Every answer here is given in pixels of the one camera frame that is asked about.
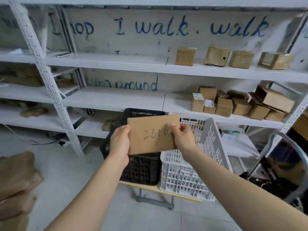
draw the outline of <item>floor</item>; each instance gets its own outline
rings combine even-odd
[[[12,127],[15,132],[39,143],[51,140],[46,132]],[[87,149],[85,158],[75,156],[71,147],[61,148],[57,143],[29,145],[25,140],[0,126],[0,156],[10,156],[25,150],[35,154],[35,166],[44,177],[34,193],[37,201],[29,217],[27,231],[41,231],[71,202],[98,167],[103,163],[97,146]],[[118,185],[101,230],[104,231],[179,231],[241,229],[218,202],[203,203],[174,199],[174,210],[147,203],[137,203],[136,188]],[[167,200],[171,196],[143,190],[142,196]]]

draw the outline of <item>white label on box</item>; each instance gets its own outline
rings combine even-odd
[[[204,106],[214,107],[214,101],[213,100],[205,100]]]
[[[273,59],[274,59],[274,54],[266,53],[265,57],[264,57],[264,59],[262,61],[262,64],[270,66]]]
[[[193,93],[193,97],[195,100],[204,100],[201,93]]]

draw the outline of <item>person's right hand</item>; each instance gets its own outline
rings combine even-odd
[[[189,157],[198,149],[190,126],[181,124],[179,129],[175,124],[171,124],[170,129],[174,134],[175,145],[182,153],[184,160],[189,163]]]

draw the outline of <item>person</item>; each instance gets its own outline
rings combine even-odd
[[[188,125],[170,125],[174,141],[238,226],[246,230],[307,230],[308,217],[278,197],[233,174],[201,152]],[[74,200],[45,231],[99,230],[123,169],[128,165],[130,126],[117,128],[110,153]]]

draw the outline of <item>shelf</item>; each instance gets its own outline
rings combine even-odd
[[[96,69],[115,69],[155,73],[185,74],[210,77],[257,79],[268,81],[308,82],[307,73],[295,70],[270,70],[257,66],[249,69],[203,65],[204,60],[196,59],[194,66],[175,65],[175,58],[136,55],[78,53],[65,58],[47,55],[50,66],[71,66]]]
[[[65,106],[120,112],[126,108],[162,110],[164,97],[164,92],[88,86],[65,98],[62,103]]]
[[[308,7],[308,0],[18,0],[22,4],[71,5],[154,5],[154,6],[225,6],[225,7]]]
[[[39,117],[24,118],[19,113],[24,110],[21,107],[0,105],[0,124],[48,130],[55,132],[66,132],[55,109],[50,109],[47,114]],[[81,118],[80,114],[69,112],[72,123]]]
[[[199,115],[205,115],[208,117],[212,117],[214,121],[218,123],[249,125],[256,127],[275,128],[275,129],[280,129],[284,125],[282,122],[274,122],[268,120],[259,121],[245,116],[234,115],[234,114],[232,114],[231,117],[227,118],[215,114],[192,112],[191,101],[192,101],[192,95],[190,94],[166,93],[163,111],[173,112],[173,113],[195,113]]]
[[[35,57],[29,50],[20,50],[22,54],[11,54],[14,49],[0,48],[0,62],[35,63]]]
[[[107,119],[114,120],[120,113],[116,112],[100,112],[96,111],[94,116],[88,117],[79,127],[76,128],[75,133],[81,136],[88,136],[94,138],[105,139],[109,134],[108,131],[102,131],[102,125]]]
[[[59,90],[67,94],[78,86],[70,86],[66,88],[60,88]],[[13,99],[13,100],[25,100],[41,103],[52,104],[52,98],[49,96],[46,87],[31,87],[23,86],[14,83],[1,83],[0,82],[0,98]]]

